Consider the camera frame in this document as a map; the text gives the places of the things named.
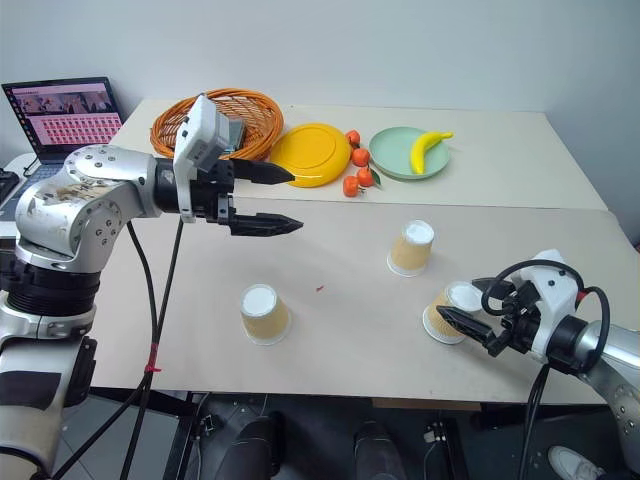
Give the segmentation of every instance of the yellow paper cup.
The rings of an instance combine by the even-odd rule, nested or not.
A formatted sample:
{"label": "yellow paper cup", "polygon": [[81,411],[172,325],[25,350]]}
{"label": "yellow paper cup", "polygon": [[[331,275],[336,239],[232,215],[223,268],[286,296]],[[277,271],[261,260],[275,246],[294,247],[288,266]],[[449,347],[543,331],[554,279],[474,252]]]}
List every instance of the yellow paper cup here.
{"label": "yellow paper cup", "polygon": [[422,220],[413,220],[402,229],[387,255],[389,269],[403,277],[415,277],[427,266],[435,232]]}
{"label": "yellow paper cup", "polygon": [[469,282],[450,283],[435,301],[425,308],[422,313],[422,325],[427,333],[439,342],[449,345],[460,343],[466,336],[449,325],[438,313],[436,306],[457,307],[468,313],[477,313],[482,309],[481,298],[482,292]]}
{"label": "yellow paper cup", "polygon": [[247,288],[240,302],[242,324],[247,336],[257,345],[273,345],[291,328],[291,313],[269,285]]}

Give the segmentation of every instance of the green plate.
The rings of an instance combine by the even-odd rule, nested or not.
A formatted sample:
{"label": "green plate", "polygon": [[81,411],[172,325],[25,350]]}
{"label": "green plate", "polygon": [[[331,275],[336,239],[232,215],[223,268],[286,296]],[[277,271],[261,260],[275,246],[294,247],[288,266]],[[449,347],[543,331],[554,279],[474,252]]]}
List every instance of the green plate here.
{"label": "green plate", "polygon": [[369,142],[371,160],[390,177],[419,180],[435,175],[449,162],[449,148],[445,142],[425,153],[425,173],[418,175],[411,171],[411,147],[423,133],[425,130],[413,127],[392,127],[376,133]]}

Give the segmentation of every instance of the black cable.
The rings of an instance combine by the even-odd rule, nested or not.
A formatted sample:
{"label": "black cable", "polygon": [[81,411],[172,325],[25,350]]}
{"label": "black cable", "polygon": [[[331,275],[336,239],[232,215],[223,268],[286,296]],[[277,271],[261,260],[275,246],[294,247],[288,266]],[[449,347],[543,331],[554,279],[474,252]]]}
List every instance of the black cable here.
{"label": "black cable", "polygon": [[23,167],[23,168],[22,168],[22,176],[23,176],[24,178],[29,178],[31,175],[33,175],[33,172],[32,172],[32,173],[29,173],[28,175],[27,175],[27,172],[28,172],[29,170],[31,170],[31,167],[33,167],[37,161],[38,161],[38,157],[36,157],[36,158],[33,160],[33,162],[31,162],[29,165],[27,165],[26,167]]}
{"label": "black cable", "polygon": [[142,431],[142,421],[144,415],[147,413],[147,404],[149,403],[149,395],[151,393],[151,382],[153,380],[153,372],[145,372],[144,379],[146,383],[142,390],[142,397],[140,398],[140,405],[138,406],[138,415],[136,416],[136,423],[131,431],[131,438],[129,439],[129,446],[127,447],[127,454],[122,464],[122,470],[120,472],[120,480],[126,480],[129,478],[129,470],[131,470],[131,464],[133,463],[133,456],[136,452],[136,446],[138,444],[138,438]]}
{"label": "black cable", "polygon": [[[169,273],[167,274],[167,281],[165,283],[164,286],[164,294],[162,297],[162,307],[160,309],[160,318],[159,321],[156,323],[156,335],[154,337],[153,343],[155,343],[156,345],[160,342],[160,336],[162,334],[162,327],[164,325],[164,317],[167,311],[167,304],[169,301],[169,293],[171,292],[171,285],[173,283],[173,274],[175,272],[175,267],[176,267],[176,261],[178,259],[178,251],[180,249],[180,239],[182,238],[182,227],[184,226],[184,223],[182,222],[182,219],[178,220],[178,228],[176,229],[176,237],[173,243],[173,252],[171,253],[171,262],[169,264]],[[138,254],[140,255],[140,260],[143,263],[143,266],[146,263],[146,258],[144,257],[144,252],[142,251],[142,247],[140,247],[140,250],[138,250]],[[149,301],[152,302],[152,298],[154,298],[153,300],[153,308],[152,311],[155,312],[155,297],[152,297],[153,295],[153,284],[149,283],[150,280],[150,275],[147,277],[147,286],[149,287],[149,285],[151,285],[149,288]],[[138,444],[138,438],[140,436],[140,432],[142,430],[142,421],[144,419],[144,415],[146,413],[146,409],[147,409],[147,404],[149,402],[149,395],[151,392],[151,382],[153,381],[153,371],[148,371],[145,372],[145,376],[148,376],[148,383],[144,386],[144,389],[142,391],[142,398],[140,399],[140,406],[138,407],[138,415],[136,417],[136,423],[133,427],[133,431],[131,432],[131,439],[129,440],[129,447],[127,448],[127,454],[124,460],[124,464],[122,465],[122,471],[120,472],[120,480],[126,480],[129,477],[129,471],[131,469],[131,463],[133,462],[133,456],[135,454],[136,451],[136,446]]]}
{"label": "black cable", "polygon": [[136,248],[136,252],[138,252],[140,262],[142,263],[142,269],[144,270],[144,276],[147,282],[147,293],[149,295],[149,308],[151,309],[151,338],[153,343],[157,343],[158,314],[156,311],[156,294],[153,289],[153,278],[151,277],[149,262],[147,262],[147,257],[144,254],[144,250],[142,249],[142,245],[140,245],[140,241],[138,240],[138,236],[136,235],[136,231],[133,228],[133,223],[131,223],[131,221],[127,222],[127,230],[129,230],[131,241],[133,242],[133,246]]}
{"label": "black cable", "polygon": [[524,438],[522,441],[522,451],[520,453],[518,480],[525,480],[527,478],[527,458],[529,456],[529,443],[531,440],[531,433],[533,432],[533,425],[538,413],[540,400],[542,399],[542,392],[544,391],[544,387],[547,383],[549,368],[550,367],[548,363],[545,363],[542,366],[540,372],[538,372],[538,376],[531,386],[531,392],[529,392],[529,400],[527,401],[527,409],[524,419]]}
{"label": "black cable", "polygon": [[507,315],[509,313],[513,313],[510,308],[502,308],[500,310],[494,310],[493,308],[491,308],[489,306],[489,297],[491,296],[491,292],[493,291],[494,288],[496,288],[498,283],[500,283],[502,280],[507,278],[507,276],[517,272],[518,270],[522,270],[523,268],[534,267],[534,266],[555,267],[560,270],[564,270],[565,272],[569,272],[575,279],[576,283],[578,284],[578,291],[581,292],[584,290],[584,282],[582,281],[582,277],[576,270],[571,268],[569,265],[566,265],[562,262],[556,262],[554,260],[545,260],[543,258],[525,260],[524,262],[518,262],[511,265],[508,268],[505,268],[502,272],[500,272],[498,275],[495,276],[495,278],[491,281],[487,289],[482,293],[481,302],[482,302],[482,308],[484,309],[484,311],[494,316]]}
{"label": "black cable", "polygon": [[600,309],[602,310],[602,323],[600,325],[598,343],[596,344],[596,348],[588,353],[587,361],[581,368],[582,372],[588,372],[600,359],[602,352],[604,351],[604,346],[606,345],[607,338],[609,337],[609,327],[611,326],[611,312],[609,309],[609,299],[607,298],[607,294],[604,293],[600,287],[587,287],[583,292],[586,294],[592,292],[595,293],[600,300]]}
{"label": "black cable", "polygon": [[176,238],[173,241],[173,252],[171,253],[171,263],[169,264],[169,273],[167,274],[167,284],[164,286],[164,295],[162,296],[162,305],[160,306],[160,320],[158,321],[158,337],[162,335],[162,327],[164,326],[164,316],[167,313],[167,304],[169,303],[169,292],[173,283],[173,272],[176,269],[176,261],[178,259],[178,250],[180,249],[180,239],[182,238],[182,227],[184,223],[182,219],[178,221],[176,229]]}
{"label": "black cable", "polygon": [[129,408],[129,406],[135,402],[142,392],[144,387],[144,379],[140,381],[138,387],[131,392],[131,395],[120,405],[120,408],[116,410],[108,419],[105,421],[100,428],[98,428],[93,435],[91,435],[81,446],[78,448],[64,464],[56,471],[56,473],[51,477],[51,480],[60,480],[73,465],[80,459],[84,452],[89,450],[91,446],[102,436],[104,432],[115,422],[120,416],[124,413],[124,411]]}

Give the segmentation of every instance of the person's leg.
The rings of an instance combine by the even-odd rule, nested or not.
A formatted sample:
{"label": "person's leg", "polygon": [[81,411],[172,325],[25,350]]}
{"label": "person's leg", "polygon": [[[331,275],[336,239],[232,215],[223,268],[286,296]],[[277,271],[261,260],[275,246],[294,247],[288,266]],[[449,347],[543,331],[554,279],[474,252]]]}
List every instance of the person's leg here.
{"label": "person's leg", "polygon": [[244,427],[227,449],[215,480],[268,480],[284,457],[284,417],[272,412]]}
{"label": "person's leg", "polygon": [[377,422],[366,422],[354,440],[356,480],[407,480],[400,454]]}

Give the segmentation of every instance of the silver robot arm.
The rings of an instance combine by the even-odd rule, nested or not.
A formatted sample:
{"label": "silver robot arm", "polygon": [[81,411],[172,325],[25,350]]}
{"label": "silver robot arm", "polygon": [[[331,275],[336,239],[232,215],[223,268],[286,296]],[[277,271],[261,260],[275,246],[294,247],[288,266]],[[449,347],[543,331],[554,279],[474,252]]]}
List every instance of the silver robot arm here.
{"label": "silver robot arm", "polygon": [[179,130],[175,163],[109,145],[88,146],[20,199],[15,252],[0,255],[1,478],[52,473],[62,410],[89,391],[97,346],[87,336],[93,300],[127,222],[182,213],[187,222],[204,218],[244,236],[280,235],[302,226],[282,215],[236,214],[236,178],[274,184],[295,177],[272,164],[219,160],[226,121],[201,96]]}
{"label": "silver robot arm", "polygon": [[541,252],[533,260],[557,265],[516,264],[505,270],[511,271],[512,282],[505,281],[508,274],[504,272],[473,281],[487,300],[493,297],[502,302],[500,310],[483,303],[487,313],[502,316],[500,334],[462,310],[438,306],[438,312],[458,331],[484,345],[491,356],[506,347],[531,352],[540,363],[590,385],[616,418],[627,466],[640,473],[640,333],[611,325],[608,335],[605,332],[604,349],[594,362],[602,323],[587,323],[574,316],[588,289],[578,284],[582,279],[576,278],[577,272],[561,266],[564,260],[558,251]]}

